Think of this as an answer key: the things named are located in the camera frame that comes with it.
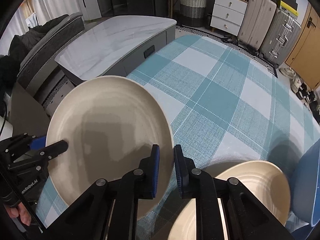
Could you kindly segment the person's left hand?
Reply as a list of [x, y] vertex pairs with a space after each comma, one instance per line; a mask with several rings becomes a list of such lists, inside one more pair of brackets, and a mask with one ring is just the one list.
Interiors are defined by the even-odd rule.
[[17, 207], [4, 206], [10, 218], [18, 218], [23, 224], [29, 226], [31, 224], [31, 215], [25, 208], [23, 203], [19, 203]]

